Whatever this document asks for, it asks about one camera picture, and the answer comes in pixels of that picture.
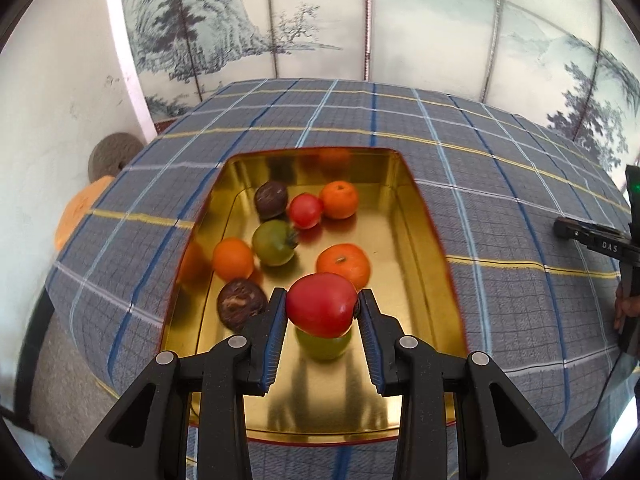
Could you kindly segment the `person right hand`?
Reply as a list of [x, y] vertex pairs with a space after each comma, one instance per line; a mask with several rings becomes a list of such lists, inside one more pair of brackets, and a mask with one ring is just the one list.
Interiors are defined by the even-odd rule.
[[618, 330], [623, 324], [624, 318], [638, 318], [640, 314], [640, 297], [626, 296], [623, 284], [618, 284], [615, 292], [615, 318], [614, 328]]

